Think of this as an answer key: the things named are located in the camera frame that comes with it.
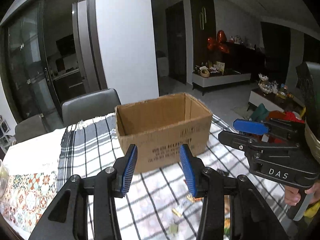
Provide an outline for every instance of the chair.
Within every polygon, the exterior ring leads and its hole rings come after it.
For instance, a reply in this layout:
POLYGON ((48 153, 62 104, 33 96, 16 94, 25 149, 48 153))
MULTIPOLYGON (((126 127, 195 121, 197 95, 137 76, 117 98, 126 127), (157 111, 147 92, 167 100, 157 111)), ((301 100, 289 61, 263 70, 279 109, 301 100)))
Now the chair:
POLYGON ((115 111, 121 105, 115 89, 105 89, 73 98, 62 105, 62 118, 65 126, 76 124, 97 116, 115 111))
POLYGON ((47 130, 42 122, 41 115, 29 117, 15 127, 15 138, 17 143, 46 134, 47 130))

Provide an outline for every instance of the sliding glass door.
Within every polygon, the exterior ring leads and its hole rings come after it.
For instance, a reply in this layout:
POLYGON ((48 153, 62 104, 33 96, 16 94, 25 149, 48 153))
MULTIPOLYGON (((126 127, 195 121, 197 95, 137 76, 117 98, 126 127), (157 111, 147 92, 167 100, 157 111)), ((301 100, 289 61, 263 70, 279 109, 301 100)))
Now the sliding glass door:
POLYGON ((39 9, 43 1, 29 7, 7 29, 8 68, 12 93, 23 119, 41 114, 49 130, 63 124, 47 86, 45 59, 39 50, 39 9))

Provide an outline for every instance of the chair backrest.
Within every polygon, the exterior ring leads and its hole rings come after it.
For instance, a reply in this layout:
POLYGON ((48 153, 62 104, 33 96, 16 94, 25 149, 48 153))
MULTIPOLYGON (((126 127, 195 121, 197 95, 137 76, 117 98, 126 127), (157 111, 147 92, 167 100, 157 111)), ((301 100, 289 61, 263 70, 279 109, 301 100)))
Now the chair backrest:
POLYGON ((62 105, 64 126, 113 113, 120 104, 118 93, 113 88, 73 98, 62 105))
POLYGON ((46 134, 47 130, 42 122, 41 115, 29 117, 15 127, 15 138, 17 143, 46 134))

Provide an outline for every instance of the checkered cloth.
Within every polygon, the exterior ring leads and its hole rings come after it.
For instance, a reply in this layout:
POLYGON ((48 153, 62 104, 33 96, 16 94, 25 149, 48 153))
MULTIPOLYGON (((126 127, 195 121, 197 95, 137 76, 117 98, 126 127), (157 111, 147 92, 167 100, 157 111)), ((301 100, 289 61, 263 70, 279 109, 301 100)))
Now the checkered cloth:
MULTIPOLYGON (((228 171, 232 177, 247 175, 281 220, 286 211, 283 186, 250 174, 244 153, 218 141, 223 129, 234 131, 214 115, 207 149, 199 155, 204 165, 228 171)), ((57 189, 60 190, 72 174, 82 178, 94 176, 122 156, 114 114, 68 127, 61 142, 57 189)), ((115 199, 122 239, 196 239, 202 202, 193 204, 181 218, 172 213, 172 208, 188 194, 183 180, 181 163, 134 175, 129 193, 115 199), (175 236, 167 232, 172 221, 179 225, 175 236)), ((88 203, 88 239, 94 239, 93 196, 89 196, 88 203)))

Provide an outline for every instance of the open cardboard box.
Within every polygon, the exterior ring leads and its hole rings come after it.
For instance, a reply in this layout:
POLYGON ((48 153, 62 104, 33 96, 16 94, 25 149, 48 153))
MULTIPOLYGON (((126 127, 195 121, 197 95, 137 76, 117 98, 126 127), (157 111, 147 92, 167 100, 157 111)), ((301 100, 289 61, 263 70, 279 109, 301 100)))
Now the open cardboard box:
POLYGON ((124 153, 138 147, 135 173, 180 161, 179 147, 187 143, 194 156, 203 153, 212 113, 187 93, 116 107, 116 132, 124 153))

